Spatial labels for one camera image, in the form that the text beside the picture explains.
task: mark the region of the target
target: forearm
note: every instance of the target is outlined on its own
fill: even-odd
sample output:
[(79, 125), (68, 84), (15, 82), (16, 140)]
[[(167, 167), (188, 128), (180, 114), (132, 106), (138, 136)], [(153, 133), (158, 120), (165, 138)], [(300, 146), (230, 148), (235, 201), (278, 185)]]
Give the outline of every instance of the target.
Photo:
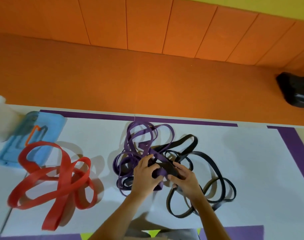
[(138, 195), (128, 195), (119, 208), (96, 230), (89, 240), (120, 240), (124, 238), (131, 220), (144, 201)]
[(230, 240), (218, 217), (205, 197), (191, 202), (198, 211), (208, 240)]

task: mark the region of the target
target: red resistance band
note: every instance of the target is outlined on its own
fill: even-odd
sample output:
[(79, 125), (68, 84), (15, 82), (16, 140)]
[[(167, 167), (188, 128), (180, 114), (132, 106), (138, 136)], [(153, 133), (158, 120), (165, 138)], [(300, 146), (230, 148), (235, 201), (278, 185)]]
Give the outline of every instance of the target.
[[(56, 147), (62, 151), (62, 160), (60, 166), (40, 168), (35, 162), (27, 160), (27, 155), (32, 149), (43, 145)], [(88, 166), (88, 170), (86, 172), (75, 168), (76, 163), (80, 161), (84, 162)], [(88, 157), (82, 157), (75, 162), (71, 162), (69, 155), (59, 145), (52, 142), (38, 141), (27, 145), (22, 150), (19, 155), (18, 162), (30, 174), (24, 178), (11, 192), (8, 198), (8, 205), (12, 208), (26, 210), (55, 199), (53, 206), (46, 215), (46, 218), (42, 224), (42, 230), (54, 231), (58, 228), (68, 196), (71, 193), (74, 194), (75, 206), (80, 210), (89, 209), (97, 203), (98, 194), (94, 188), (92, 180), (89, 177), (91, 160)], [(46, 175), (53, 170), (58, 170), (58, 177), (49, 177)], [(36, 185), (38, 180), (58, 181), (57, 190), (18, 205), (19, 200), (25, 196), (25, 193), (28, 190)], [(83, 201), (81, 202), (78, 193), (78, 189), (84, 185), (90, 186), (94, 192), (92, 201), (87, 202), (86, 204), (84, 204)]]

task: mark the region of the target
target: white container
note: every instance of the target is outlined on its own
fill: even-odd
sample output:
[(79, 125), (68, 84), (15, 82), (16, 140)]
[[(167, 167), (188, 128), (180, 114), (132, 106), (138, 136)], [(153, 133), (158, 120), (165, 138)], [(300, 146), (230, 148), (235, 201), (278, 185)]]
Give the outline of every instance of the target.
[(5, 102), (0, 96), (0, 142), (8, 140), (20, 122), (20, 115)]

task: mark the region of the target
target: blue phone case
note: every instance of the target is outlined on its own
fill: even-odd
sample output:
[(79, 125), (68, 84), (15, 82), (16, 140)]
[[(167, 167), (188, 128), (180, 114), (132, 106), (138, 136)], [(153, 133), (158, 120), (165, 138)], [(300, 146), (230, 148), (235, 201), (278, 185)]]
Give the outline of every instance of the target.
[[(57, 141), (65, 122), (66, 118), (60, 114), (38, 111), (27, 113), (0, 151), (0, 164), (7, 167), (22, 168), (18, 163), (18, 156), (22, 149), (25, 148), (25, 142), (34, 126), (38, 125), (41, 130), (34, 131), (29, 144), (36, 141)], [(34, 148), (28, 154), (27, 159), (36, 162), (39, 166), (43, 166), (46, 163), (52, 148), (53, 147), (51, 146)]]

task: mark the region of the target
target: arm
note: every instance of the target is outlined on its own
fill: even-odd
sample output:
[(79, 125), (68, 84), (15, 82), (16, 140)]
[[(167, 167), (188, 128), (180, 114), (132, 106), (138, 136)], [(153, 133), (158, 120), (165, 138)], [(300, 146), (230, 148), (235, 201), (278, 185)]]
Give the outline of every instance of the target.
[(124, 238), (132, 218), (145, 198), (163, 180), (163, 176), (152, 178), (152, 172), (160, 166), (147, 166), (153, 154), (142, 158), (134, 169), (131, 193), (120, 207), (96, 230), (89, 240), (121, 240)]
[(168, 178), (174, 183), (174, 187), (176, 187), (176, 185), (181, 187), (186, 197), (190, 199), (192, 205), (198, 211), (207, 239), (230, 240), (230, 237), (226, 233), (220, 220), (217, 218), (211, 205), (203, 195), (195, 174), (177, 162), (174, 162), (173, 164), (177, 167), (179, 174), (184, 180), (173, 175), (169, 175)]

